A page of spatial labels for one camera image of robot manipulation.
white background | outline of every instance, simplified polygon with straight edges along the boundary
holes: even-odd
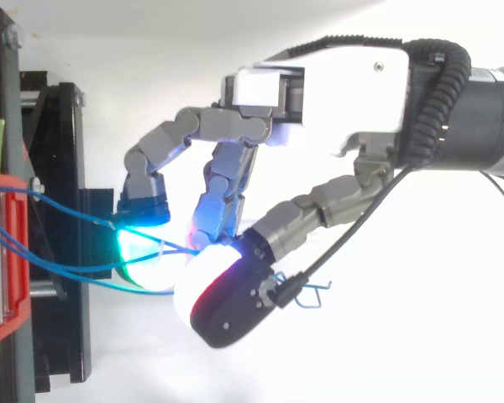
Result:
[[[140,136],[217,100],[224,74],[287,46],[325,34],[435,37],[461,43],[473,65],[504,65],[499,0],[0,5],[24,27],[22,68],[87,94],[87,184],[117,192]],[[176,216],[196,205],[211,148],[165,170]],[[245,220],[350,171],[350,160],[261,149]],[[281,269],[302,269],[337,234],[312,235]],[[221,351],[179,323],[170,300],[92,289],[92,376],[55,377],[38,402],[504,402],[504,200],[483,176],[410,176],[313,278],[328,280],[323,309],[289,306]]]

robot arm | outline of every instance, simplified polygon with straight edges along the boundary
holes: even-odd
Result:
[[[445,41],[355,36],[297,46],[225,77],[216,107],[185,109],[140,140],[126,157],[120,205],[159,195],[154,172],[193,139],[218,146],[192,220],[192,244],[203,251],[182,271],[174,300],[209,345],[224,347],[297,296],[321,265],[281,285],[271,269],[315,228],[355,222],[346,240],[412,170],[504,175],[504,69],[471,69],[466,51]],[[360,152],[354,175],[278,204],[234,238],[263,143]]]

red bracket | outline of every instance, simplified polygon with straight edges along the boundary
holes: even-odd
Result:
[[[26,183],[14,176],[0,175],[0,186],[26,189]],[[2,224],[15,239],[28,247],[28,201],[25,194],[5,193],[3,195]],[[29,262],[7,251],[6,271],[8,278],[8,312],[0,324],[0,340],[17,330],[31,313]]]

